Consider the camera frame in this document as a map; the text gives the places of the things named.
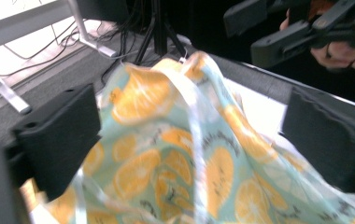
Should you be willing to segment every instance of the fabric bag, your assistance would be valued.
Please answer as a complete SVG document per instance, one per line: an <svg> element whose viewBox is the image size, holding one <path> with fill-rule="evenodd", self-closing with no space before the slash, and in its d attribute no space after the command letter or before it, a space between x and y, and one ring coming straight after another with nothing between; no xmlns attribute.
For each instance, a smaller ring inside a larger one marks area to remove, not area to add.
<svg viewBox="0 0 355 224"><path fill-rule="evenodd" d="M256 133L203 52L125 63L100 116L101 140L47 204L60 223L355 224L355 196Z"/></svg>

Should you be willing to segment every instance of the person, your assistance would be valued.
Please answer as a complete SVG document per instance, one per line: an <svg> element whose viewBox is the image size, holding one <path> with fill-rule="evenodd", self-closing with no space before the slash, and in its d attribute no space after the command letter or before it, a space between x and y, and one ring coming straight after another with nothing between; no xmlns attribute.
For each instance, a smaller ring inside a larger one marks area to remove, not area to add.
<svg viewBox="0 0 355 224"><path fill-rule="evenodd" d="M327 11L333 3L328 0L312 0L309 17L313 18L316 14L322 14ZM289 26L289 11L287 12L287 19L280 24L279 29L285 29ZM327 68L347 68L355 69L355 48L349 46L348 42L332 42L321 49L311 49L311 54L319 64Z"/></svg>

